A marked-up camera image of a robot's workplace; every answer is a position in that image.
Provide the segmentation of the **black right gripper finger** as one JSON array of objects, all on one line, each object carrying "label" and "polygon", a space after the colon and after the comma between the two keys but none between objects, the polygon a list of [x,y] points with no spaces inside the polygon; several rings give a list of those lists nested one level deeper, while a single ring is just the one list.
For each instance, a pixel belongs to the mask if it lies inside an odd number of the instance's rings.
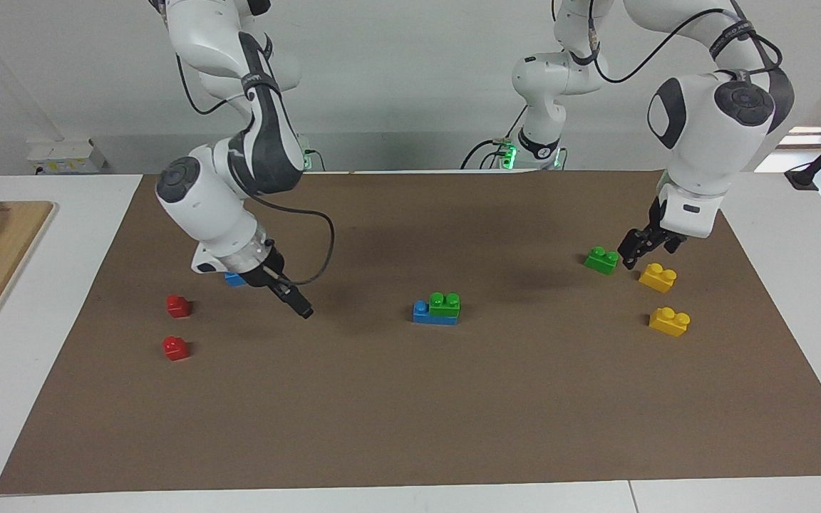
[{"label": "black right gripper finger", "polygon": [[301,318],[309,318],[314,309],[309,300],[300,292],[297,285],[286,280],[273,280],[271,290],[284,304],[293,309]]},{"label": "black right gripper finger", "polygon": [[289,306],[296,314],[313,314],[313,306],[286,276],[278,277],[278,299]]}]

